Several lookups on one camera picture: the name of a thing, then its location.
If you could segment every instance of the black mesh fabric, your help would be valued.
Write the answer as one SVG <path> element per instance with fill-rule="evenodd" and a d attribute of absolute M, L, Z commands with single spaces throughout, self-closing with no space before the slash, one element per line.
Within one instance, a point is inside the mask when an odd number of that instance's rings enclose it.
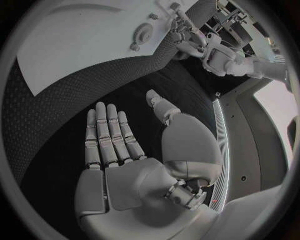
<path fill-rule="evenodd" d="M 188 15 L 201 27 L 216 10 L 215 0 L 200 0 Z M 2 105 L 6 155 L 18 183 L 33 157 L 64 123 L 111 91 L 166 66 L 177 52 L 168 34 L 152 56 L 109 61 L 72 73 L 33 96 L 15 61 Z"/>

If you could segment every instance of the perforated surface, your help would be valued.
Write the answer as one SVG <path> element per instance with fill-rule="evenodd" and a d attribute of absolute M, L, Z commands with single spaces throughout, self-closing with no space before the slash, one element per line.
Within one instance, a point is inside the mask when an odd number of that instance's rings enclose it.
<path fill-rule="evenodd" d="M 215 0 L 196 3 L 188 15 L 201 27 L 216 10 Z M 118 59 L 72 73 L 36 97 L 27 87 L 17 61 L 9 75 L 3 100 L 6 155 L 20 183 L 42 145 L 80 110 L 109 92 L 162 69 L 177 52 L 170 35 L 154 55 Z"/>

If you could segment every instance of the dark floor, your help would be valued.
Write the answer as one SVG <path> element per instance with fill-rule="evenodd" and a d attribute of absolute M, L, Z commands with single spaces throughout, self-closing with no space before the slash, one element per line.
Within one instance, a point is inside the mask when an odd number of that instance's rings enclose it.
<path fill-rule="evenodd" d="M 189 61 L 185 67 L 192 69 Z M 204 87 L 215 84 L 203 70 L 194 70 Z M 146 103 L 146 92 L 154 89 L 182 112 L 202 121 L 216 136 L 212 99 L 178 62 L 170 62 L 159 72 L 137 79 L 101 98 L 127 113 L 132 131 L 148 157 L 162 161 L 161 134 L 164 126 Z M 214 86 L 209 94 L 214 97 Z M 22 181 L 22 191 L 37 212 L 69 239 L 87 239 L 75 219 L 74 194 L 84 169 L 86 115 L 96 103 L 82 110 L 41 148 Z"/>

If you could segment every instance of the screw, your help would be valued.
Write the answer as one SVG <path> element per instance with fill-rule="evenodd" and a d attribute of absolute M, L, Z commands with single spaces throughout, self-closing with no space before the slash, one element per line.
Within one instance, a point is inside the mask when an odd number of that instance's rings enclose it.
<path fill-rule="evenodd" d="M 130 45 L 130 49 L 132 50 L 132 51 L 139 51 L 140 50 L 140 46 L 139 45 L 137 45 L 135 42 L 133 42 L 131 45 Z"/>
<path fill-rule="evenodd" d="M 151 19 L 153 19 L 153 20 L 157 20 L 157 19 L 159 19 L 159 16 L 157 16 L 157 15 L 154 14 L 154 13 L 150 13 L 149 18 L 151 18 Z"/>

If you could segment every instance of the white panel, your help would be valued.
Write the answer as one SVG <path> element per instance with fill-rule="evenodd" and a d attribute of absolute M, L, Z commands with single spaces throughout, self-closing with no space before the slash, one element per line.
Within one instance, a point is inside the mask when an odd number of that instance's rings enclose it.
<path fill-rule="evenodd" d="M 279 133 L 288 166 L 293 160 L 293 152 L 288 137 L 288 126 L 298 113 L 295 97 L 286 85 L 280 81 L 272 81 L 254 94 L 256 100 L 264 108 Z"/>
<path fill-rule="evenodd" d="M 128 57 L 152 55 L 170 29 L 170 9 L 184 11 L 197 0 L 65 0 L 30 33 L 18 51 L 20 69 L 33 95 L 86 67 Z M 159 16 L 149 19 L 149 14 Z M 135 29 L 153 26 L 152 38 L 130 50 Z"/>

